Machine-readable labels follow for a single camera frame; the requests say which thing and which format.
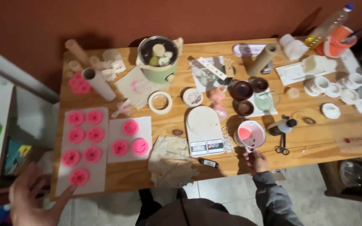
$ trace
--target orange wall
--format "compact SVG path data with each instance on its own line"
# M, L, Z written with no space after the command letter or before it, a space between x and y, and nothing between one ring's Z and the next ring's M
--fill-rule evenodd
M70 38L95 49L127 47L153 35L185 43L303 35L347 2L0 0L0 54L59 92L63 43ZM353 2L346 24L357 30L362 0Z

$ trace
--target yellow liquid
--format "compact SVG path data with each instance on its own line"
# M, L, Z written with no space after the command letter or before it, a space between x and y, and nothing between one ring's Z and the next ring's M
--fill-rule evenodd
M309 49L315 49L315 47L317 47L323 41L324 41L323 38L311 35L305 39L304 43L306 46L309 47Z

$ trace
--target dark pants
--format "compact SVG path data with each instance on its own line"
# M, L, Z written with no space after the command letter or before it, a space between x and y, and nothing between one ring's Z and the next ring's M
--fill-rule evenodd
M136 224L138 224L138 222L141 220L148 219L150 216L159 211L160 208L162 208L160 203L153 200L153 196L148 189L139 190L139 196L142 207L140 208L140 213L138 219L136 220ZM227 209L220 203L215 203L210 208L229 213Z

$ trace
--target sleeve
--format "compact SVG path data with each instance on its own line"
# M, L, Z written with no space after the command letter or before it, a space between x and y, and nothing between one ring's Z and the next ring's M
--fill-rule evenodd
M266 226L303 226L291 208L286 190L277 185L269 171L258 173L254 178L257 187L256 202Z

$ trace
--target tiled floor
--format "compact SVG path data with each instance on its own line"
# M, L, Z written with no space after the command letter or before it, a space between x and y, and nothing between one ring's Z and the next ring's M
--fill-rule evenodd
M278 182L290 195L293 210L306 226L362 225L362 202L326 197L325 183L317 165L288 168L286 181ZM255 201L256 187L250 175L199 181L184 187L189 198L207 198L224 204L231 214L262 226ZM175 189L152 189L156 201L165 205L175 200ZM45 201L45 207L53 203ZM60 226L133 226L139 215L137 191L71 200Z

